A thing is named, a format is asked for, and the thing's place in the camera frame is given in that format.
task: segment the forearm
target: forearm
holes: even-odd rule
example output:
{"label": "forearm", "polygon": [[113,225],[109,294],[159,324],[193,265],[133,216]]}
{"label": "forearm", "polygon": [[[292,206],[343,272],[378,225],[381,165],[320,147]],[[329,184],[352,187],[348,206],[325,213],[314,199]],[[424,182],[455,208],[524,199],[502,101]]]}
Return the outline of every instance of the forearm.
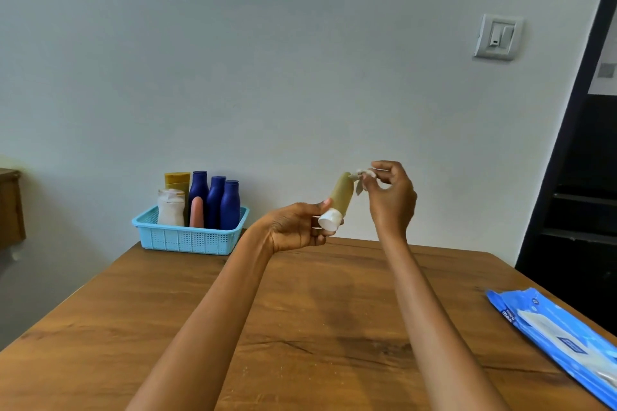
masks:
{"label": "forearm", "polygon": [[267,230],[248,229],[128,410],[215,407],[271,255]]}
{"label": "forearm", "polygon": [[436,410],[507,410],[402,237],[380,234],[413,353]]}

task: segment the white cap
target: white cap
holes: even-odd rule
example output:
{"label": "white cap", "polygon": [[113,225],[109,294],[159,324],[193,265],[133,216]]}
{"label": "white cap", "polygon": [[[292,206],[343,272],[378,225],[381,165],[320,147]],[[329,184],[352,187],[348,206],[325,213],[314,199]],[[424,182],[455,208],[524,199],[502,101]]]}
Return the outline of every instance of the white cap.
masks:
{"label": "white cap", "polygon": [[321,215],[317,222],[319,223],[319,226],[324,228],[326,231],[334,232],[341,225],[341,221],[343,221],[343,214],[337,209],[331,208]]}

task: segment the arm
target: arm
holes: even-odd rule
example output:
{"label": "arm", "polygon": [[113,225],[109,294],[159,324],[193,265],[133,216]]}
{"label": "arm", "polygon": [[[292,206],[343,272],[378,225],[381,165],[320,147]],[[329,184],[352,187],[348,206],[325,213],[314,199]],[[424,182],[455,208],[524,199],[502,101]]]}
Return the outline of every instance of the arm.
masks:
{"label": "arm", "polygon": [[381,188],[366,176],[371,215],[394,274],[394,288],[405,329],[436,410],[508,410],[435,295],[407,245],[416,193],[400,163],[375,161]]}
{"label": "arm", "polygon": [[330,204],[296,203],[246,231],[127,410],[214,409],[268,261],[277,251],[325,244],[334,233],[313,229],[314,217]]}

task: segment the blue basket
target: blue basket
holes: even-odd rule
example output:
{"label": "blue basket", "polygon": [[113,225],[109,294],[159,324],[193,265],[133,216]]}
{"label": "blue basket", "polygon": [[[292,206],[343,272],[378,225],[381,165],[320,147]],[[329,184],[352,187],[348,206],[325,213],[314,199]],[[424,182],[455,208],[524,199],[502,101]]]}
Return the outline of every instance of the blue basket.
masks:
{"label": "blue basket", "polygon": [[141,246],[144,249],[193,252],[195,254],[229,255],[242,233],[242,226],[249,209],[240,207],[240,223],[231,231],[220,229],[188,228],[157,224],[158,205],[144,211],[133,219],[139,229]]}

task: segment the blue bottle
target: blue bottle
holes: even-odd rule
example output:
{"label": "blue bottle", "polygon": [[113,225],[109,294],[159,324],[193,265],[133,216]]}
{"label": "blue bottle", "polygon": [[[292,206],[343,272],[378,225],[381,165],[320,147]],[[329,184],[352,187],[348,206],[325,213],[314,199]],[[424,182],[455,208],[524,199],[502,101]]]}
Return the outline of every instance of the blue bottle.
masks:
{"label": "blue bottle", "polygon": [[221,198],[225,190],[225,176],[213,175],[210,182],[210,192],[205,200],[205,212],[207,218],[205,227],[208,229],[221,228]]}
{"label": "blue bottle", "polygon": [[193,172],[193,182],[189,190],[189,208],[188,213],[191,214],[191,204],[195,197],[201,197],[204,201],[204,221],[206,220],[205,202],[208,198],[208,173],[206,171]]}
{"label": "blue bottle", "polygon": [[221,229],[235,229],[240,222],[240,194],[238,181],[225,182],[225,192],[221,200]]}

